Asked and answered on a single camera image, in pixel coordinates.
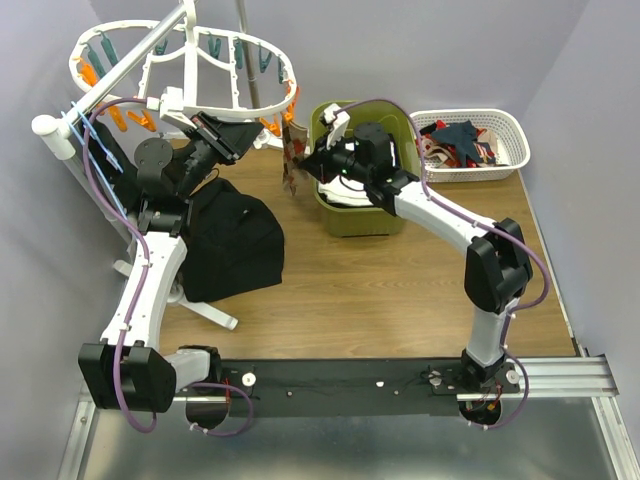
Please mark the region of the brown argyle sock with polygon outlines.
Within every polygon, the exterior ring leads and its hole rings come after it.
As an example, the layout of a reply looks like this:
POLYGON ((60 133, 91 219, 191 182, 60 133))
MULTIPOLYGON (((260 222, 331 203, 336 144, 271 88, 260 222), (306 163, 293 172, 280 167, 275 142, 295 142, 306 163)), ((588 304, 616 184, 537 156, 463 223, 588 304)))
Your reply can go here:
POLYGON ((429 134, 421 135, 420 152, 433 168, 458 168, 460 161, 456 149, 448 144, 438 143, 429 134))
POLYGON ((285 116, 282 119, 283 189, 295 196, 299 183, 308 179, 308 173, 299 164, 306 158, 308 129, 285 116))

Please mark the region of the white round sock hanger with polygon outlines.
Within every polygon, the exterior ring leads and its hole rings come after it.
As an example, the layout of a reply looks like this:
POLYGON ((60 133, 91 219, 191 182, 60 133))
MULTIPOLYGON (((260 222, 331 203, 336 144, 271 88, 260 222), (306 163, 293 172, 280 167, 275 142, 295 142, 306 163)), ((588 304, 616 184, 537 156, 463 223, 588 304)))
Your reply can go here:
POLYGON ((287 55, 275 45, 249 35, 197 24, 196 7, 193 1, 182 1, 164 19, 119 20, 102 23, 83 32, 68 59, 68 66, 76 86, 84 92, 76 111, 86 113, 99 104, 116 102, 120 98, 111 91, 137 65, 142 65, 136 97, 143 102, 149 97, 147 90, 151 69, 156 64, 183 60, 184 113, 205 112, 214 117, 257 119, 282 113, 293 105, 298 95, 298 83, 293 65, 287 55), (107 33, 115 30, 143 29, 147 35, 125 56, 118 57, 109 43, 104 47, 111 69, 105 71, 90 41, 96 37, 108 41, 107 33), (249 65, 244 56, 244 47, 254 45, 267 52, 269 61, 278 65, 279 83, 284 86, 284 98, 277 104, 251 109, 240 105, 238 70, 249 65), (231 106, 200 106, 198 96, 198 67, 204 61, 226 73, 230 85, 231 106))

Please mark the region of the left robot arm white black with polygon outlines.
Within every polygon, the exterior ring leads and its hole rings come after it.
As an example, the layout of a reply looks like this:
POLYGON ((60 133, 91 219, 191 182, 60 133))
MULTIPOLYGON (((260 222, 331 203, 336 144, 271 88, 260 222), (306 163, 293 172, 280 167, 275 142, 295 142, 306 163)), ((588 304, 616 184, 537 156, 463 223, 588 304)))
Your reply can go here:
POLYGON ((214 347, 187 346, 159 353, 161 323, 186 240, 195 230, 192 192, 219 164, 232 165, 252 147, 263 127, 254 121, 222 121, 203 112, 184 131, 189 142, 175 149, 149 138, 135 150, 136 185, 141 190, 135 222, 126 220, 136 248, 124 292, 109 325, 96 343, 82 345, 78 363, 96 405, 136 412, 166 412, 188 387, 214 393, 222 380, 214 347))

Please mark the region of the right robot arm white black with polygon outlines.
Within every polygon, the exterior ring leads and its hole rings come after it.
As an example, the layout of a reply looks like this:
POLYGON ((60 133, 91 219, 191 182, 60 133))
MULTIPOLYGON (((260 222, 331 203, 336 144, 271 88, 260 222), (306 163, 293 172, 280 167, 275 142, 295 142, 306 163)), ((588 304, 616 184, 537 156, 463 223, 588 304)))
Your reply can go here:
POLYGON ((391 137, 379 123, 362 123, 352 137, 334 144, 328 140, 317 140, 300 169, 323 184, 338 176, 361 183, 373 206, 425 228, 464 255, 464 290, 474 318, 456 380, 474 392, 493 385, 506 360, 508 312, 532 277, 531 262, 517 246, 523 239, 519 224, 505 219, 486 232, 479 216, 426 193, 417 175, 395 163, 391 137))

